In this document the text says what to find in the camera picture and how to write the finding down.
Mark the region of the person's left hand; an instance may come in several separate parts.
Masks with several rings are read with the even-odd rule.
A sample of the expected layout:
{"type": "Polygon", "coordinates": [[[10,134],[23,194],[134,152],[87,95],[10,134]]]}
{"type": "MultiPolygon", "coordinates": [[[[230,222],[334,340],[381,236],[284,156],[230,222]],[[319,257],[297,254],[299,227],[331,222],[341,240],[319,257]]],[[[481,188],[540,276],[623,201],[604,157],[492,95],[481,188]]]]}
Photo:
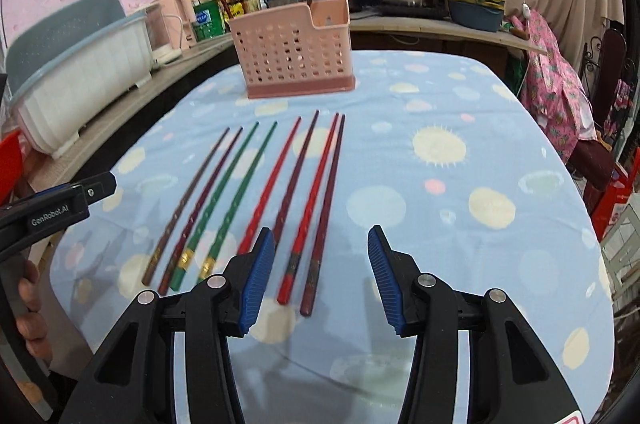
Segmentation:
{"type": "Polygon", "coordinates": [[[26,348],[36,359],[50,366],[53,350],[48,339],[48,326],[40,314],[42,303],[38,288],[39,272],[30,260],[24,261],[23,277],[18,281],[18,295],[27,311],[15,318],[18,332],[24,338],[26,348]]]}

